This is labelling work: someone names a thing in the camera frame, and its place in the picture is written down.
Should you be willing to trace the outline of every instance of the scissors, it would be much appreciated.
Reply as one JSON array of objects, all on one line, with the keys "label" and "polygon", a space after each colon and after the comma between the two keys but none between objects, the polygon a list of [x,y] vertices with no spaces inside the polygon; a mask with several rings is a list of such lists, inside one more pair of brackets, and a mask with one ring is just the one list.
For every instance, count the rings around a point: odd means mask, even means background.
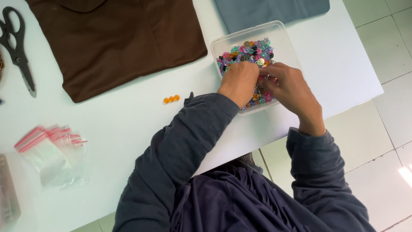
[{"label": "scissors", "polygon": [[[19,17],[20,28],[17,32],[14,32],[12,21],[9,18],[11,11],[14,11]],[[3,17],[5,23],[0,20],[0,27],[3,32],[0,37],[0,44],[6,47],[7,51],[10,53],[10,57],[14,65],[20,68],[21,75],[23,76],[24,83],[32,97],[36,97],[36,89],[34,87],[33,78],[31,77],[30,70],[28,68],[28,60],[24,54],[23,39],[24,39],[24,20],[21,14],[12,7],[5,7],[3,9]],[[16,47],[12,48],[10,46],[10,34],[16,39]]]}]

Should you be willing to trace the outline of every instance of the white table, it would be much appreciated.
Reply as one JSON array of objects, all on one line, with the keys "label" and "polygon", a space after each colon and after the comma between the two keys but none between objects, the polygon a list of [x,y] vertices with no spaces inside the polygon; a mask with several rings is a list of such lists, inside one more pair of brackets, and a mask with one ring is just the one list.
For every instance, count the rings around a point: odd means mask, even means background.
[{"label": "white table", "polygon": [[[322,16],[286,25],[324,118],[383,93],[342,0],[330,0]],[[178,68],[138,78],[103,95],[74,104],[61,87],[62,74],[38,22],[23,0],[2,0],[0,9],[16,8],[26,22],[25,50],[37,98],[27,93],[17,66],[1,46],[7,67],[0,82],[0,152],[5,153],[22,215],[11,231],[68,232],[116,210],[135,159],[151,136],[169,124],[183,100],[164,105],[164,97],[215,92],[220,79],[207,57]],[[213,0],[194,0],[206,45],[227,31]],[[37,124],[70,124],[89,140],[91,181],[65,191],[43,191],[36,171],[13,145]],[[197,171],[202,173],[286,136],[297,117],[281,105],[237,116]]]}]

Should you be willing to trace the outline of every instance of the stack of plastic bags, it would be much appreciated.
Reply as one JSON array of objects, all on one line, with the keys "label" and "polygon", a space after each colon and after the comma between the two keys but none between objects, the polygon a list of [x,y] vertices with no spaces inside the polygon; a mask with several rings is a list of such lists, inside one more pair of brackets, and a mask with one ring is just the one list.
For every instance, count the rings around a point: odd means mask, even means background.
[{"label": "stack of plastic bags", "polygon": [[86,143],[68,126],[37,126],[14,148],[39,172],[43,187],[67,189],[88,181]]}]

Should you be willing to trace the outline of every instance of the hand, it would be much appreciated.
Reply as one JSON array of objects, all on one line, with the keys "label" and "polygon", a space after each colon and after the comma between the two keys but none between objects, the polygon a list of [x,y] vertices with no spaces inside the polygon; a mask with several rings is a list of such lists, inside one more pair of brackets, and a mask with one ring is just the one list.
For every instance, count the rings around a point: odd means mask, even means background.
[{"label": "hand", "polygon": [[231,64],[217,92],[242,108],[252,98],[258,76],[259,68],[256,64],[247,61]]},{"label": "hand", "polygon": [[269,75],[269,79],[260,80],[259,85],[299,117],[301,133],[312,136],[326,133],[322,106],[316,100],[299,69],[283,63],[275,63],[260,69],[260,75]]}]

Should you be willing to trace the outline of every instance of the person's right hand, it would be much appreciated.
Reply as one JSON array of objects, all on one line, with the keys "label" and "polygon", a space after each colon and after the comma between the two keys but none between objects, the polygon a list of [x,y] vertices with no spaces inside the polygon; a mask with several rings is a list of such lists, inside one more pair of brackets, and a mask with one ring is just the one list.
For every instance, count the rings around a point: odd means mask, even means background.
[{"label": "person's right hand", "polygon": [[299,117],[300,132],[312,136],[326,133],[322,106],[316,100],[299,69],[278,62],[260,69],[259,75],[269,75],[269,79],[260,80],[259,85]]}]

